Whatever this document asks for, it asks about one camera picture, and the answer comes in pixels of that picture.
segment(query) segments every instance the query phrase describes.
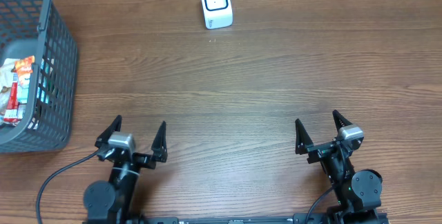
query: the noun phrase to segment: plastic basket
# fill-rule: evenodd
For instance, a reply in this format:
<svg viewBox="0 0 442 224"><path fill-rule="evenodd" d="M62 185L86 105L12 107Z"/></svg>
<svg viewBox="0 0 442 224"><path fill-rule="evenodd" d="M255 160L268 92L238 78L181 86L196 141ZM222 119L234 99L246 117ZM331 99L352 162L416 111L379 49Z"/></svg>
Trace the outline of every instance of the plastic basket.
<svg viewBox="0 0 442 224"><path fill-rule="evenodd" d="M0 0L0 66L31 55L26 112L17 126L0 126L0 152L67 145L78 64L77 44L52 0Z"/></svg>

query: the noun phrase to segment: wood grain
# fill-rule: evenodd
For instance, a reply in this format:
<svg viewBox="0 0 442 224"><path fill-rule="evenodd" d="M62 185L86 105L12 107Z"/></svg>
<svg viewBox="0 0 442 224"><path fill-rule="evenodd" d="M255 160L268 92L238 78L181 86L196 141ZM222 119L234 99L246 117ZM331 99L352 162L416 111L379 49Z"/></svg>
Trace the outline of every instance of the wood grain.
<svg viewBox="0 0 442 224"><path fill-rule="evenodd" d="M168 123L169 160L135 196L147 216L306 212L329 185L295 155L294 122L326 142L334 109L365 130L352 163L383 175L391 223L442 222L442 0L232 0L234 24L210 31L200 0L54 2L80 49L73 135L62 151L1 156L0 223L35 223L42 182L117 114L142 152ZM44 223L84 220L85 188L110 169L94 159L56 177Z"/></svg>

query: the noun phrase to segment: black wire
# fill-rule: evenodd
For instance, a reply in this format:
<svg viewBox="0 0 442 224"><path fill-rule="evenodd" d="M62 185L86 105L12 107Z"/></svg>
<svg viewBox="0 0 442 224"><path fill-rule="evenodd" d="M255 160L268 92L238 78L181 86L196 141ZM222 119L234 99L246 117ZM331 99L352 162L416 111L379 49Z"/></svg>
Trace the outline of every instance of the black wire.
<svg viewBox="0 0 442 224"><path fill-rule="evenodd" d="M307 212L307 215L305 217L305 224L308 224L311 213L313 212L313 210L315 209L315 207L317 206L317 204L322 201L324 199L324 197L326 197L330 192L332 192L333 190L335 190L335 188L337 188L338 186L342 185L344 183L345 180L345 175L347 174L347 165L345 163L345 156L344 156L344 152L343 152L343 148L338 144L338 148L339 148L339 152L340 152L340 157L343 160L343 179L339 182L336 183L334 186L332 186L331 188L329 188L326 192L324 192L324 194L322 194L321 196L319 196L319 198L313 203L313 205L310 207L309 211Z"/></svg>
<svg viewBox="0 0 442 224"><path fill-rule="evenodd" d="M38 221L39 224L43 224L43 223L41 222L41 215L40 215L40 200L41 200L41 195L43 194L43 190L44 190L44 188L46 187L46 185L49 183L49 181L51 181L55 176L57 176L57 175L60 174L61 172L65 171L65 170L67 170L67 169L70 169L70 168L74 167L75 165L79 165L79 164L81 164L82 162L87 161L87 160L93 158L95 155L97 155L97 153L98 153L98 151L96 151L96 152L90 154L89 156L87 156L87 157L85 157L85 158L82 158L82 159L78 160L77 162L73 162L73 163L71 163L70 165L67 165L67 166L65 166L65 167L63 167L63 168L57 170L57 171L54 172L52 175L50 175L50 176L48 177L48 179L46 179L46 181L44 181L44 183L43 183L43 185L41 186L40 191L39 191L39 193L38 193L38 195L37 195L37 201L36 201L36 203L35 203L35 211L36 211L36 213L37 213L37 221Z"/></svg>

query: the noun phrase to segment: black cable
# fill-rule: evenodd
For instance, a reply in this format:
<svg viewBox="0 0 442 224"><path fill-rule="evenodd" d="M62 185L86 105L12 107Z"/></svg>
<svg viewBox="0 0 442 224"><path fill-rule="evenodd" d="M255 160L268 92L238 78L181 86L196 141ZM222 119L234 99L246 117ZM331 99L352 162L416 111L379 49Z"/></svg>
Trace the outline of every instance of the black cable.
<svg viewBox="0 0 442 224"><path fill-rule="evenodd" d="M342 185L344 183L345 180L345 176L347 174L347 165L345 163L345 156L344 156L344 152L343 152L343 148L338 144L338 149L340 152L340 157L343 160L343 179L339 182L339 183L335 183L335 185L333 185L331 188L329 188L326 192L324 192L324 194L322 194L321 196L319 196L319 198L313 203L313 205L310 207L309 211L307 212L307 215L305 217L305 224L308 224L311 213L313 212L313 210L315 209L315 207L317 206L317 204L322 201L324 199L324 197L326 197L330 192L334 191L335 188L337 188L338 186Z"/></svg>
<svg viewBox="0 0 442 224"><path fill-rule="evenodd" d="M78 160L77 162L73 162L73 163L71 163L70 165L67 165L67 166L65 166L65 167L63 167L63 168L57 170L57 171L54 172L52 175L50 175L50 176L48 177L48 179L46 179L46 181L44 181L43 185L42 185L41 188L40 188L39 193L37 194L37 201L36 201L36 203L35 203L35 211L36 211L36 213L37 213L37 221L38 221L39 224L43 224L43 223L41 222L41 215L40 215L40 200L41 200L41 195L43 194L43 190L44 190L44 188L46 187L46 185L49 183L49 181L51 181L55 176L57 176L57 175L60 174L61 172L65 171L65 170L67 170L67 169L70 169L70 168L74 167L75 165L79 165L79 164L81 164L82 162L87 161L87 160L93 158L95 155L97 155L97 153L98 153L98 150L97 150L96 152L90 154L89 156L87 156L87 157L85 157L85 158L82 158L82 159Z"/></svg>

